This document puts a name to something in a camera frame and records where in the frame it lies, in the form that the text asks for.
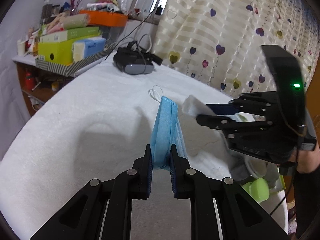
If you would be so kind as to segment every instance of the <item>mask ear loop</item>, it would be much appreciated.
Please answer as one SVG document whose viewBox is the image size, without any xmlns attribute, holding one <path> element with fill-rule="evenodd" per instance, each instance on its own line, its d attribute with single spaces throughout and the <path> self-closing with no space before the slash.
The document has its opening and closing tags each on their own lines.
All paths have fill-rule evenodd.
<svg viewBox="0 0 320 240">
<path fill-rule="evenodd" d="M 162 95 L 160 95 L 160 94 L 155 90 L 155 87 L 160 88 Z M 149 94 L 149 96 L 150 96 L 152 99 L 154 99 L 155 101 L 158 101 L 159 103 L 160 103 L 160 101 L 161 101 L 161 97 L 164 95 L 164 94 L 163 94 L 163 91 L 162 91 L 162 88 L 159 87 L 158 85 L 154 85 L 151 89 L 149 89 L 148 94 Z"/>
</svg>

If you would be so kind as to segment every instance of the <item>hand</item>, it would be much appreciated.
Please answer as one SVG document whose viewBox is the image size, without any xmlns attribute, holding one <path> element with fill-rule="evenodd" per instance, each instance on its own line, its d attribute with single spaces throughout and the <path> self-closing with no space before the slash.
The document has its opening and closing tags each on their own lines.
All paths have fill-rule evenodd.
<svg viewBox="0 0 320 240">
<path fill-rule="evenodd" d="M 292 153 L 289 158 L 289 162 L 296 162 L 297 151 Z M 298 155 L 298 166 L 297 171 L 299 173 L 311 173 L 315 171 L 320 165 L 320 149 L 317 142 L 314 151 L 300 150 Z"/>
</svg>

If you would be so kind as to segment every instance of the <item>blue tissue package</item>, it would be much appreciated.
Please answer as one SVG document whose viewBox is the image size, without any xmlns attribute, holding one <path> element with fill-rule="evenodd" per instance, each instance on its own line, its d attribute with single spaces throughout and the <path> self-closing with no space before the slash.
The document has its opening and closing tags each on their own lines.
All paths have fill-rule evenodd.
<svg viewBox="0 0 320 240">
<path fill-rule="evenodd" d="M 78 62 L 86 57 L 103 51 L 106 39 L 102 37 L 92 37 L 73 43 L 73 61 Z"/>
</svg>

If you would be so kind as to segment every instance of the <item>heart pattern curtain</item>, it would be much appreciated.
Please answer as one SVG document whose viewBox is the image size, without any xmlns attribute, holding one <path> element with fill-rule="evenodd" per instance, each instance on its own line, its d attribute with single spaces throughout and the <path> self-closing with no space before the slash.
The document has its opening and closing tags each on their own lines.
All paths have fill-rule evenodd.
<svg viewBox="0 0 320 240">
<path fill-rule="evenodd" d="M 265 44 L 298 59 L 306 90 L 320 41 L 304 0 L 168 0 L 153 52 L 171 68 L 237 97 L 276 90 L 260 48 Z"/>
</svg>

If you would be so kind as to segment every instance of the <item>white tissue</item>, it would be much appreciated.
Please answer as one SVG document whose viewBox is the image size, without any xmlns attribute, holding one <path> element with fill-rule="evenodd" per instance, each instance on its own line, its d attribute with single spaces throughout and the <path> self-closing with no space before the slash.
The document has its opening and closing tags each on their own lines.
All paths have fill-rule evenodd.
<svg viewBox="0 0 320 240">
<path fill-rule="evenodd" d="M 216 115 L 214 111 L 193 95 L 188 96 L 188 98 L 183 102 L 182 112 L 194 118 L 196 118 L 198 114 Z"/>
</svg>

